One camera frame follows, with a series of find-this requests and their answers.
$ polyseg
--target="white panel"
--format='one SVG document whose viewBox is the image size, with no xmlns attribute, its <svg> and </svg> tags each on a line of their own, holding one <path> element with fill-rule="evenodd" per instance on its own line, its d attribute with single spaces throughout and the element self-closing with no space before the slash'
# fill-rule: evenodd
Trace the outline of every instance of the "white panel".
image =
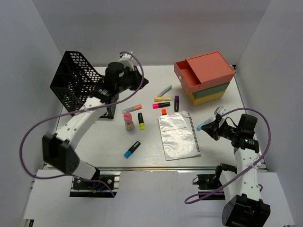
<svg viewBox="0 0 303 227">
<path fill-rule="evenodd" d="M 40 176 L 59 174 L 39 170 Z M 34 227 L 220 227 L 225 201 L 186 205 L 197 193 L 195 173 L 125 171 L 115 198 L 70 198 L 71 177 L 36 180 L 24 218 Z M 282 187 L 275 173 L 259 173 L 264 202 L 271 215 L 264 227 L 293 224 Z"/>
<path fill-rule="evenodd" d="M 236 64 L 270 0 L 34 0 L 61 54 L 94 65 L 134 51 L 164 65 L 215 50 Z"/>
<path fill-rule="evenodd" d="M 268 118 L 268 168 L 277 172 L 295 223 L 303 226 L 303 1 L 272 1 L 237 67 L 244 104 Z M 266 127 L 258 127 L 262 148 Z"/>
<path fill-rule="evenodd" d="M 30 0 L 2 0 L 0 6 L 0 226 L 19 226 L 32 179 L 21 168 L 18 148 L 25 132 L 61 108 L 49 86 L 61 56 Z M 26 141 L 30 171 L 42 166 L 45 123 Z"/>
</svg>

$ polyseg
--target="white table surface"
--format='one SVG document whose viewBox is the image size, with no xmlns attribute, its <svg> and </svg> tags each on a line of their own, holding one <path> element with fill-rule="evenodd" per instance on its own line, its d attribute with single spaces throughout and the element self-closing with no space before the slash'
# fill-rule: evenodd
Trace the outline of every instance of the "white table surface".
<svg viewBox="0 0 303 227">
<path fill-rule="evenodd" d="M 205 132 L 196 131 L 201 157 L 166 161 L 160 136 L 157 117 L 161 109 L 153 109 L 154 98 L 168 85 L 172 90 L 164 96 L 179 96 L 179 111 L 188 111 L 193 119 L 194 126 L 208 119 L 216 108 L 223 105 L 227 110 L 243 107 L 235 79 L 229 84 L 221 99 L 198 106 L 192 106 L 181 88 L 173 66 L 144 66 L 145 77 L 149 84 L 140 90 L 134 97 L 116 107 L 113 120 L 98 120 L 87 131 L 79 142 L 76 152 L 79 157 L 96 167 L 213 167 L 220 163 L 235 165 L 231 142 L 226 139 L 214 141 Z M 105 67 L 96 70 L 104 74 Z M 132 91 L 120 94 L 119 100 L 127 97 Z M 122 110 L 134 105 L 142 105 L 139 111 L 131 112 L 135 123 L 133 131 L 126 131 Z M 174 102 L 166 108 L 169 113 L 174 112 Z M 145 130 L 139 130 L 137 114 L 143 114 Z M 230 117 L 237 123 L 244 111 L 232 113 Z M 69 116 L 59 120 L 58 127 L 63 126 L 70 119 Z M 134 154 L 126 159 L 124 153 L 136 142 L 141 146 Z"/>
<path fill-rule="evenodd" d="M 38 176 L 60 174 L 39 170 Z M 35 180 L 24 219 L 33 227 L 222 227 L 225 201 L 184 199 L 197 193 L 196 173 L 176 171 L 122 171 L 115 198 L 70 198 L 71 177 Z M 264 203 L 271 214 L 264 227 L 293 225 L 276 173 L 258 173 Z"/>
</svg>

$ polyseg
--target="yellow highlighter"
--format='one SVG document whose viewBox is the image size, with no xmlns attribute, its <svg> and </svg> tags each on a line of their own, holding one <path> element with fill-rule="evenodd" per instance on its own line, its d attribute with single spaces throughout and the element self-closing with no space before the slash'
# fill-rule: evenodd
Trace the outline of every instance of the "yellow highlighter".
<svg viewBox="0 0 303 227">
<path fill-rule="evenodd" d="M 155 102 L 172 101 L 173 97 L 155 97 Z"/>
<path fill-rule="evenodd" d="M 145 129 L 145 125 L 144 125 L 142 113 L 138 113 L 138 120 L 139 120 L 139 128 L 140 128 L 140 130 L 144 130 Z"/>
</svg>

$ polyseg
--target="blue highlighter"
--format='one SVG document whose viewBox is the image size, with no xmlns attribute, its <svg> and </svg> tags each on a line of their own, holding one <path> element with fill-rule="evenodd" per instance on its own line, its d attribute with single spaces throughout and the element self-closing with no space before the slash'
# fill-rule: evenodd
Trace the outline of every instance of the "blue highlighter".
<svg viewBox="0 0 303 227">
<path fill-rule="evenodd" d="M 205 122 L 199 124 L 199 125 L 197 126 L 197 131 L 201 131 L 202 126 L 204 126 L 204 125 L 206 125 L 206 124 L 209 124 L 209 123 L 212 122 L 213 120 L 214 120 L 214 117 L 210 117 L 210 118 L 208 118 Z"/>
</svg>

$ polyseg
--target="stacked drawer box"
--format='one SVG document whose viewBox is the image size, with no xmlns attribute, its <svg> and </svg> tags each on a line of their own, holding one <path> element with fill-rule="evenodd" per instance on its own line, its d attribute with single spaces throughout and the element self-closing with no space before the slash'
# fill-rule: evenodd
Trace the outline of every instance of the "stacked drawer box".
<svg viewBox="0 0 303 227">
<path fill-rule="evenodd" d="M 176 62 L 174 71 L 192 105 L 221 98 L 234 76 L 218 51 Z"/>
</svg>

